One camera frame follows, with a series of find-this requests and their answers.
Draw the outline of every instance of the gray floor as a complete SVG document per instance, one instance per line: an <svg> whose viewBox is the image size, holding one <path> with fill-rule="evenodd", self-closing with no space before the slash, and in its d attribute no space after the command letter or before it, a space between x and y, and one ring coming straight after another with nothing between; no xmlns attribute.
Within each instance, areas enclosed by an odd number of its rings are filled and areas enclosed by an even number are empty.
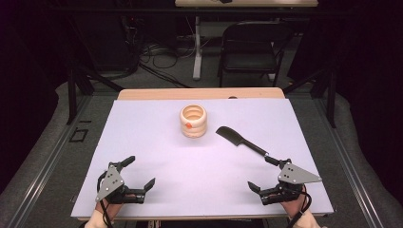
<svg viewBox="0 0 403 228"><path fill-rule="evenodd" d="M290 79L286 72L297 48L296 41L287 49L279 87ZM192 79L194 58L180 58L173 67L160 69L193 87L217 87L218 48L214 41L203 48L201 80ZM161 55L151 58L156 66L169 66L175 58ZM143 69L129 77L114 81L127 88L173 87ZM100 83L93 83L94 96L79 96L80 112L67 126L67 85L57 92L60 100L52 120L29 156L0 196L0 227L78 227L69 214L86 175L95 146L102 133L108 112L117 93ZM244 80L244 76L225 78L225 86L270 86L266 78ZM318 218L328 227L402 227L403 210L379 182L374 170L362 156L357 144L349 104L336 97L336 126L332 129L323 114L323 101L312 100L305 85L287 95L296 111L308 146L336 213ZM88 130L86 141L70 142L77 128ZM283 218L270 219L270 227L284 227ZM133 227L133 222L120 222L117 227Z"/></svg>

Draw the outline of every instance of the black chair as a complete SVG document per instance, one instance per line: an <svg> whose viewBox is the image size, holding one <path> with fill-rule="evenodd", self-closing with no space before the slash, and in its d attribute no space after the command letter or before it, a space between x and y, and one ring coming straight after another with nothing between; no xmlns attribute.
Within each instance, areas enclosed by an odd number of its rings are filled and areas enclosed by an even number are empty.
<svg viewBox="0 0 403 228"><path fill-rule="evenodd" d="M273 86L276 86L283 49L293 35L294 31L285 22L249 21L228 27L222 35L220 87L223 71L260 73L267 77L275 74Z"/></svg>

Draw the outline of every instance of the desk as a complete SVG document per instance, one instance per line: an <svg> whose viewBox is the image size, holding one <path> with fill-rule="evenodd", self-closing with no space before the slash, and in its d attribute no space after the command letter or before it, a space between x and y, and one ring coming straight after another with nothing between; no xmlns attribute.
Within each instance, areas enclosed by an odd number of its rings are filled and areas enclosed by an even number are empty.
<svg viewBox="0 0 403 228"><path fill-rule="evenodd" d="M186 138L179 126L182 107L199 104L208 129ZM318 174L289 101L279 88L172 88L123 90L115 101L71 213L88 219L98 177L109 162L136 161L121 175L130 188L156 178L144 204L127 204L117 219L240 219L284 216L279 204L263 206L247 182L274 187L280 172L246 146L215 133L227 125L277 159ZM307 185L314 214L333 213L322 182Z"/></svg>
<svg viewBox="0 0 403 228"><path fill-rule="evenodd" d="M175 5L183 8L311 8L317 6L317 0L233 0L231 3L223 4L220 1L211 0L176 0ZM193 79L201 78L202 50L200 17L196 16L196 57L193 68Z"/></svg>

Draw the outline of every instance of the black office chair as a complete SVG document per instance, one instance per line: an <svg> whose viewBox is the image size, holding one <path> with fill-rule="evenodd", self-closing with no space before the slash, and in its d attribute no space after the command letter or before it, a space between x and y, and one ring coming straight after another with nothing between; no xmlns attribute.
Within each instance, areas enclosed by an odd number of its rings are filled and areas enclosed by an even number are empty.
<svg viewBox="0 0 403 228"><path fill-rule="evenodd" d="M223 71L260 73L267 77L275 74L273 86L276 86L283 49L293 35L294 31L285 22L250 21L228 27L222 35L220 87Z"/></svg>

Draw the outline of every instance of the gray carpet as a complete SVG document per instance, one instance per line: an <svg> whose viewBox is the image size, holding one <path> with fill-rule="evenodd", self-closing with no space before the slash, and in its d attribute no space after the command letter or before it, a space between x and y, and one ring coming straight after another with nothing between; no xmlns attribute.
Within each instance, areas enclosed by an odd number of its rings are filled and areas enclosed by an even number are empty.
<svg viewBox="0 0 403 228"><path fill-rule="evenodd" d="M189 86L218 86L219 80L216 77L218 52L217 46L214 46L214 42L212 43L211 46L203 49L200 81L194 81L191 76L193 58L181 58L173 67L160 70L175 75L179 81ZM290 79L284 75L286 75L287 68L292 61L296 47L297 42L295 42L294 47L291 46L287 49L278 82L279 87L286 87L290 82ZM150 67L154 67L152 59L146 63ZM160 67L173 65L176 61L175 58L163 55L154 58L154 60L154 65ZM259 75L247 80L244 79L241 75L231 77L231 79L226 77L224 85L270 86L267 79L261 79ZM115 82L127 88L173 87L172 84L152 76L141 68L133 75ZM73 207L71 200L80 191L112 102L117 96L117 93L107 86L97 82L93 84L96 93L92 97L79 96L82 101L82 112L80 112L73 126L70 127L66 127L68 114L67 85L62 85L58 89L60 103L53 119L14 179L0 196L0 210L2 211L0 227L7 227L11 220L14 221L13 224L18 224L18 227L78 227L80 225L80 221L70 217ZM318 218L318 222L328 227L373 227L368 217L363 213L356 189L347 178L345 167L340 162L339 148L337 148L332 131L329 130L328 124L322 118L323 112L318 105L321 104L321 101L312 100L306 93L309 87L309 85L303 86L290 94L288 98L292 101L331 203L336 208L336 213L326 218ZM336 133L349 154L356 173L362 181L383 227L401 227L403 224L401 205L385 191L371 166L363 158L357 145L349 105L339 96L336 99L336 125ZM78 132L72 137L74 130L78 130ZM84 141L75 142L80 140L84 130L87 130ZM59 152L59 156L54 159L54 166L49 169L48 176L42 180L44 187L34 188L36 193L32 194L30 185L38 177L38 174L43 173L44 164L48 162L48 158L51 158L55 151ZM25 196L29 194L37 198L25 199ZM20 212L19 217L13 218L16 212ZM285 227L285 219L273 218L269 220L269 224L270 227ZM134 222L128 224L118 222L116 227L125 227L126 225L127 227L134 227Z"/></svg>

